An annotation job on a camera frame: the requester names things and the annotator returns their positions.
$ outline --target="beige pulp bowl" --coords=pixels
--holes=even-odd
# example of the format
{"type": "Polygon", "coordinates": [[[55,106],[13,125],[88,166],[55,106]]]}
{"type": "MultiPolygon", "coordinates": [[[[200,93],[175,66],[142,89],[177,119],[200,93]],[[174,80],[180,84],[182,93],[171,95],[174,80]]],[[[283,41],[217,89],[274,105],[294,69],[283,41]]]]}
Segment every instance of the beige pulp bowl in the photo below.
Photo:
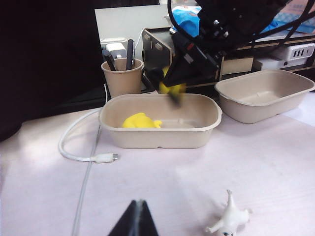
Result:
{"type": "Polygon", "coordinates": [[[215,86],[224,113],[256,123],[296,108],[315,83],[284,70],[263,70],[220,81],[215,86]]]}
{"type": "Polygon", "coordinates": [[[183,94],[177,109],[167,94],[128,94],[106,103],[99,122],[122,148],[198,148],[208,142],[221,115],[216,102],[200,94],[183,94]],[[161,128],[122,128],[126,118],[139,112],[161,120],[161,128]]]}
{"type": "Polygon", "coordinates": [[[126,58],[115,59],[117,71],[111,71],[107,62],[101,65],[111,97],[141,92],[141,70],[143,62],[134,59],[133,69],[126,70],[126,58]]]}

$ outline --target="white toy animal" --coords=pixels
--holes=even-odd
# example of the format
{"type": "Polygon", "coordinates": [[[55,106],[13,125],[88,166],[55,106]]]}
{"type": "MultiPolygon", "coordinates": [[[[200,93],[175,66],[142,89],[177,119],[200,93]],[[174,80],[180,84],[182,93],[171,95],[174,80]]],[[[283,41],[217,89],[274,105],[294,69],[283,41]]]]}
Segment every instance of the white toy animal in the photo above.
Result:
{"type": "Polygon", "coordinates": [[[214,226],[207,227],[206,232],[214,233],[217,231],[218,236],[236,236],[237,227],[244,225],[249,221],[250,209],[239,210],[233,200],[232,190],[227,190],[228,202],[227,207],[224,210],[221,220],[219,220],[214,226]]]}

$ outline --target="white table surface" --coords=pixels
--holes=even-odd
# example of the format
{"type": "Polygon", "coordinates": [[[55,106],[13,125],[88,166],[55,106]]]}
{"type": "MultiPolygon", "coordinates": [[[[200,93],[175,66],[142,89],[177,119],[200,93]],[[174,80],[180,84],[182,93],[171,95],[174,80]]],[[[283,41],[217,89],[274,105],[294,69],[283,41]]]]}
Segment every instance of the white table surface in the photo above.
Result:
{"type": "MultiPolygon", "coordinates": [[[[238,235],[296,236],[315,231],[315,94],[299,108],[256,124],[223,115],[198,149],[121,149],[102,131],[96,153],[120,160],[93,164],[80,235],[107,235],[130,201],[145,199],[160,236],[203,236],[233,189],[251,221],[238,235]]],[[[71,234],[87,163],[63,158],[57,143],[87,111],[25,122],[0,144],[1,235],[71,234]]],[[[65,148],[89,155],[97,115],[78,125],[65,148]]]]}

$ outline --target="marker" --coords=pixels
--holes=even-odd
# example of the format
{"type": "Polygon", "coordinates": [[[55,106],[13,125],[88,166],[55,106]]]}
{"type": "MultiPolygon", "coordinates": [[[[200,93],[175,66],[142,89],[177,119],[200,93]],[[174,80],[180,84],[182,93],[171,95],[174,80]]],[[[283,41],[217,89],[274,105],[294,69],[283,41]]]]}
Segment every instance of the marker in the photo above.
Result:
{"type": "Polygon", "coordinates": [[[108,50],[103,50],[103,55],[105,57],[105,60],[107,61],[107,64],[108,64],[110,70],[116,71],[115,62],[114,62],[113,56],[110,54],[110,52],[108,50]]]}
{"type": "Polygon", "coordinates": [[[128,40],[128,46],[127,46],[127,62],[126,62],[126,70],[132,69],[133,64],[133,45],[134,42],[132,39],[128,40]]]}

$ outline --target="pen holder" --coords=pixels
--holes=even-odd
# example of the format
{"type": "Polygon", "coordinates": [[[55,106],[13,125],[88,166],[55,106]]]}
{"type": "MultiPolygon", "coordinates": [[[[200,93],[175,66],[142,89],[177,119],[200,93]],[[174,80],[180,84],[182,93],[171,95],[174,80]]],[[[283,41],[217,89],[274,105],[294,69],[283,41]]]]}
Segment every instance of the pen holder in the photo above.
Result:
{"type": "Polygon", "coordinates": [[[115,59],[116,71],[111,71],[108,63],[101,65],[111,97],[141,92],[141,69],[143,62],[134,59],[131,70],[126,70],[126,58],[115,59]]]}

